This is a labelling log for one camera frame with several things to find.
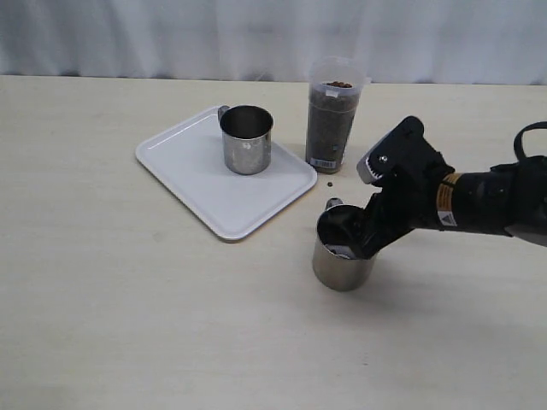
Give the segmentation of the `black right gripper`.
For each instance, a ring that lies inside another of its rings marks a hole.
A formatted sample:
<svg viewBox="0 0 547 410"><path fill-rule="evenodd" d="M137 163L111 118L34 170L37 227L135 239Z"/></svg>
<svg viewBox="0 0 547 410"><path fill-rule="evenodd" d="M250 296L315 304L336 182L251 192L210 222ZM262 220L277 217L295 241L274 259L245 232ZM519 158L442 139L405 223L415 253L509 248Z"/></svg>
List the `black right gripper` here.
<svg viewBox="0 0 547 410"><path fill-rule="evenodd" d="M352 252L369 260L383 248L414 229L454 231L455 217L437 210L437 193L443 178L455 171L424 137L422 121L407 116L393 132L394 162L365 208L349 219Z"/></svg>

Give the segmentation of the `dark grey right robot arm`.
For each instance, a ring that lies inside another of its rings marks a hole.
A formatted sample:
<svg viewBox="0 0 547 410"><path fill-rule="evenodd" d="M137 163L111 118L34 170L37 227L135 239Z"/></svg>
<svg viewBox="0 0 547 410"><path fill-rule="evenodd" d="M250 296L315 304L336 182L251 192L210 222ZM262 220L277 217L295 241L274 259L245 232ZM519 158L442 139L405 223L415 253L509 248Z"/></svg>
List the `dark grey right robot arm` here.
<svg viewBox="0 0 547 410"><path fill-rule="evenodd" d="M517 237L544 246L546 158L526 155L523 139L545 127L535 122L516 134L515 162L459 173L426 141L422 121L404 118L358 162L362 181L379 192L350 219L350 248L368 259L416 229Z"/></svg>

